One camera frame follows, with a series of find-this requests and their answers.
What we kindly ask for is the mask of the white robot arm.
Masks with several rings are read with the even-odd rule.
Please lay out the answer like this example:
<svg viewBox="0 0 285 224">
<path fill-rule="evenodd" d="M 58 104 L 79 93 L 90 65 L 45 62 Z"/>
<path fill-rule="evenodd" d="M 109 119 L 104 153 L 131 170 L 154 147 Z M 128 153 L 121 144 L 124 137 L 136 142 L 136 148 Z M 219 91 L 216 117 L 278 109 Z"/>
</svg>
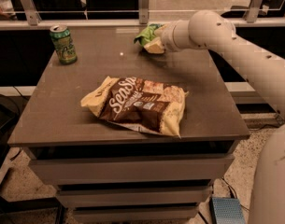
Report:
<svg viewBox="0 0 285 224">
<path fill-rule="evenodd" d="M 158 29 L 168 51 L 209 49 L 218 53 L 285 119 L 285 59 L 236 34 L 218 13 L 201 10 L 187 21 Z M 285 124 L 266 141 L 257 162 L 248 224 L 285 224 Z"/>
</svg>

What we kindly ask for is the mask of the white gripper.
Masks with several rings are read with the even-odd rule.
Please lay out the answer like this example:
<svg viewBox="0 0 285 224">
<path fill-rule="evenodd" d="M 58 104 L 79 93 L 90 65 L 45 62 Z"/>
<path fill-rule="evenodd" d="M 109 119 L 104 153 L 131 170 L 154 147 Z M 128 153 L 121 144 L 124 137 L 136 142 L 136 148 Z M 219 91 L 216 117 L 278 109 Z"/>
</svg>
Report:
<svg viewBox="0 0 285 224">
<path fill-rule="evenodd" d="M 144 49 L 150 54 L 163 54 L 164 49 L 168 51 L 179 51 L 178 38 L 176 33 L 178 23 L 176 21 L 164 24 L 154 31 L 156 37 L 144 46 Z"/>
</svg>

